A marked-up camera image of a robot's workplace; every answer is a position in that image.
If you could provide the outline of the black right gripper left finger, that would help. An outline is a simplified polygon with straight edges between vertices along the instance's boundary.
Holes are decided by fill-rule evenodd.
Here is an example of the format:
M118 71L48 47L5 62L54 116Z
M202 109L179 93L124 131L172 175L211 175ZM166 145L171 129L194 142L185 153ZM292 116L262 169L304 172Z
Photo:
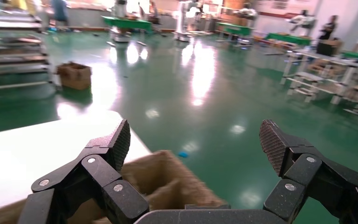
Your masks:
M112 223L135 223L149 204L120 174L130 141L125 119L111 134L91 139L74 160L32 184L18 222L65 224L84 202L94 200Z

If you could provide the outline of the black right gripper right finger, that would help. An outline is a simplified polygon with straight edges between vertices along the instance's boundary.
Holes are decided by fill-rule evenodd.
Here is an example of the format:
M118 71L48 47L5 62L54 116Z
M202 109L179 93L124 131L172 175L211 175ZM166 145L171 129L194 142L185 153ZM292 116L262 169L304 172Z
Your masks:
M280 181L263 208L292 223L307 199L320 202L341 224L358 224L358 172L323 156L306 139L266 119L260 144Z

